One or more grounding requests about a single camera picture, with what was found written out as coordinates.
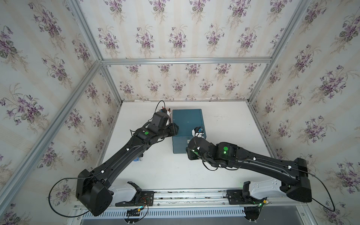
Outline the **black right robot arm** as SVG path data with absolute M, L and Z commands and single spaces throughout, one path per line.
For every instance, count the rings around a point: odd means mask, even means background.
M 304 203 L 312 201 L 307 163 L 300 157 L 294 161 L 275 159 L 228 142 L 214 145 L 201 137 L 192 138 L 186 152 L 189 160 L 200 159 L 214 168 L 246 169 L 270 176 L 277 185 L 274 189 L 288 198 Z

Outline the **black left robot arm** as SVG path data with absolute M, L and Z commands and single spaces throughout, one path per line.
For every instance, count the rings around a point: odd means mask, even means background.
M 111 205 L 113 194 L 110 187 L 119 174 L 160 139 L 173 137 L 178 130 L 166 109 L 155 112 L 151 121 L 137 129 L 130 140 L 106 162 L 92 171 L 85 169 L 79 173 L 76 198 L 92 215 L 99 216 Z

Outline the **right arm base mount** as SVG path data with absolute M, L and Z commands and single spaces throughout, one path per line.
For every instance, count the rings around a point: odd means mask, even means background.
M 267 197 L 262 199 L 254 198 L 250 195 L 249 186 L 251 182 L 246 181 L 241 189 L 230 189 L 226 191 L 226 198 L 230 205 L 264 205 L 267 202 Z

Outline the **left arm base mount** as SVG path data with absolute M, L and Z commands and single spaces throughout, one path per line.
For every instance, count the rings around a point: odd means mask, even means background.
M 113 192 L 112 205 L 116 207 L 136 206 L 143 199 L 145 199 L 149 206 L 153 206 L 155 192 L 142 190 L 134 182 L 129 181 L 124 185 L 116 187 Z

